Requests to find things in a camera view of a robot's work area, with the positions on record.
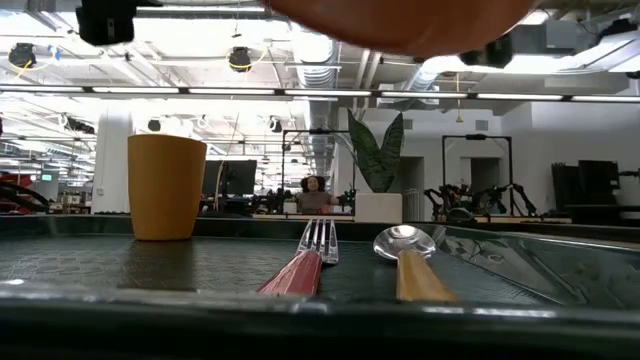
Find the person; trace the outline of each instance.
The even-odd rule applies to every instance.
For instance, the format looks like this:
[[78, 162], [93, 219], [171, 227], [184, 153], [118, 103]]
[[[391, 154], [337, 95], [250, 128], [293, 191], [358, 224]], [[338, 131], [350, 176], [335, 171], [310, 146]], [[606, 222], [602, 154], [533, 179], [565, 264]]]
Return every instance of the person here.
[[298, 212], [303, 214], [328, 213], [331, 205], [338, 205], [338, 199], [325, 191], [325, 179], [309, 176], [300, 182], [302, 193], [298, 194]]

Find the white planter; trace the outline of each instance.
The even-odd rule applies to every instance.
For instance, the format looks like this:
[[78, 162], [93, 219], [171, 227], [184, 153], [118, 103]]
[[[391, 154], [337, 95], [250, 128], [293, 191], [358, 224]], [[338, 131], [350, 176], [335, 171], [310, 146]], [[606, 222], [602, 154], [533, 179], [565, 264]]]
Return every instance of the white planter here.
[[295, 214], [298, 212], [298, 205], [296, 203], [284, 203], [285, 214]]
[[357, 193], [355, 222], [402, 224], [402, 195]]

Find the pillar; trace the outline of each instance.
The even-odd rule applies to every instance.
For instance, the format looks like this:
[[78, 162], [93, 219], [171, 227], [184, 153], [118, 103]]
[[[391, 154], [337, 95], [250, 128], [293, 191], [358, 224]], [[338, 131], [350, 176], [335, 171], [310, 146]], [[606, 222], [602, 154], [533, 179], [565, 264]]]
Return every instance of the pillar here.
[[133, 132], [129, 109], [118, 102], [108, 104], [98, 122], [91, 213], [129, 212], [127, 138]]

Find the metal frame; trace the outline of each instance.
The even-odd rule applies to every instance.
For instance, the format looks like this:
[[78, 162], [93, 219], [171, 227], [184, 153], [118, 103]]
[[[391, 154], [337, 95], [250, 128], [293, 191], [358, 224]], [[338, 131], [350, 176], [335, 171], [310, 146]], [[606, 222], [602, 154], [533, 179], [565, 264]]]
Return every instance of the metal frame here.
[[[282, 130], [282, 178], [280, 180], [280, 187], [284, 191], [284, 166], [286, 161], [284, 161], [284, 157], [286, 155], [286, 147], [287, 147], [287, 134], [304, 134], [308, 133], [310, 135], [331, 135], [331, 134], [347, 134], [349, 130], [324, 130], [324, 129], [310, 129], [310, 130]], [[353, 162], [353, 172], [352, 172], [351, 184], [352, 186], [356, 186], [356, 162]], [[278, 206], [278, 213], [284, 214], [284, 201]]]
[[[486, 141], [487, 139], [503, 139], [507, 141], [509, 151], [509, 184], [513, 184], [513, 139], [511, 136], [491, 136], [484, 134], [475, 135], [442, 135], [442, 186], [447, 184], [447, 154], [446, 154], [446, 142], [447, 139], [464, 139], [467, 141]], [[513, 215], [514, 209], [513, 189], [509, 189], [509, 207], [511, 208], [511, 215]], [[446, 211], [449, 208], [446, 196], [442, 197], [442, 207]]]

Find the yellow cup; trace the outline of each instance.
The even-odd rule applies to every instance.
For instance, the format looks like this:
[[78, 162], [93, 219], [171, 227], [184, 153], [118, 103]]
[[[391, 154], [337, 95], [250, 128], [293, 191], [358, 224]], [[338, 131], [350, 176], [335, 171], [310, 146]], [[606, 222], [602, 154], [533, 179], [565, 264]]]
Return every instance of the yellow cup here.
[[176, 136], [134, 135], [128, 146], [136, 239], [189, 239], [198, 216], [207, 145]]

